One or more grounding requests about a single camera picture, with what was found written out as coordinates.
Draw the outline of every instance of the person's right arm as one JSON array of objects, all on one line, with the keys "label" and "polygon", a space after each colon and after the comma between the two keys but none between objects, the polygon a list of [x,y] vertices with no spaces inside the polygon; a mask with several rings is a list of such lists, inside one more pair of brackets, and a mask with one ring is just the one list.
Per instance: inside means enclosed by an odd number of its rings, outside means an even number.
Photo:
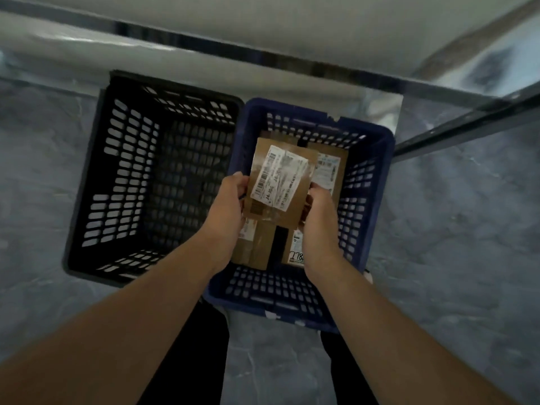
[{"label": "person's right arm", "polygon": [[313,187],[309,194],[306,274],[379,403],[515,404],[402,314],[343,258],[330,193]]}]

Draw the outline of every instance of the hand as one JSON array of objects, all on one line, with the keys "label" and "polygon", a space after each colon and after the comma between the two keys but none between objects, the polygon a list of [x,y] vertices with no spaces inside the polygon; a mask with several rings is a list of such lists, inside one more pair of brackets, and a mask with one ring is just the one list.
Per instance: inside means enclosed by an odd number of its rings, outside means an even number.
[{"label": "hand", "polygon": [[243,200],[238,198],[246,193],[249,176],[236,172],[221,181],[208,217],[197,235],[208,244],[208,252],[215,263],[215,273],[223,270],[229,263],[237,243],[238,234],[244,225],[242,216]]},{"label": "hand", "polygon": [[342,258],[338,245],[338,214],[330,191],[312,183],[308,192],[311,209],[303,227],[302,251],[307,277],[313,281],[335,265],[333,258]]}]

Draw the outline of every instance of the plastic basket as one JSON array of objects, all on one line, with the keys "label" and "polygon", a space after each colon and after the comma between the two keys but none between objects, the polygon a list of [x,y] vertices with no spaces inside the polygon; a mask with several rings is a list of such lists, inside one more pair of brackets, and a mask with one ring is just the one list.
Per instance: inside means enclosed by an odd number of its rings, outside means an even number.
[{"label": "plastic basket", "polygon": [[113,72],[100,96],[64,254],[72,275],[121,286],[204,222],[243,102]]},{"label": "plastic basket", "polygon": [[[229,174],[237,170],[249,174],[257,138],[265,130],[296,136],[300,146],[318,142],[349,151],[337,211],[339,245],[345,258],[363,271],[394,152],[392,132],[368,122],[334,121],[323,112],[252,99],[238,120]],[[281,263],[286,237],[287,230],[278,227],[266,272],[231,263],[211,280],[205,298],[232,309],[337,332],[304,270]]]}]

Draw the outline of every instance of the person's left arm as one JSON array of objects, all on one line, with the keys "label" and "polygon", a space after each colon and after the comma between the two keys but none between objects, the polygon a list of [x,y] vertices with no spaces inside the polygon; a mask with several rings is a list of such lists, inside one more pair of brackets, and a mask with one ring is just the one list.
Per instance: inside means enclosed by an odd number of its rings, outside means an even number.
[{"label": "person's left arm", "polygon": [[244,221],[248,176],[223,179],[201,229],[152,270],[0,366],[0,403],[137,403]]}]

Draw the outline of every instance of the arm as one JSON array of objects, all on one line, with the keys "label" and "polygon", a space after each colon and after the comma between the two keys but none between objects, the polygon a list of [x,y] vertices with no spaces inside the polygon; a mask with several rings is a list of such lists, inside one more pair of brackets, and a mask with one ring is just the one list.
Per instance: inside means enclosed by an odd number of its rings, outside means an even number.
[{"label": "arm", "polygon": [[151,271],[1,365],[0,403],[135,404],[231,257],[247,179],[226,177],[199,232]]},{"label": "arm", "polygon": [[343,257],[338,217],[327,190],[310,190],[303,251],[356,362],[382,405],[514,404],[385,299]]}]

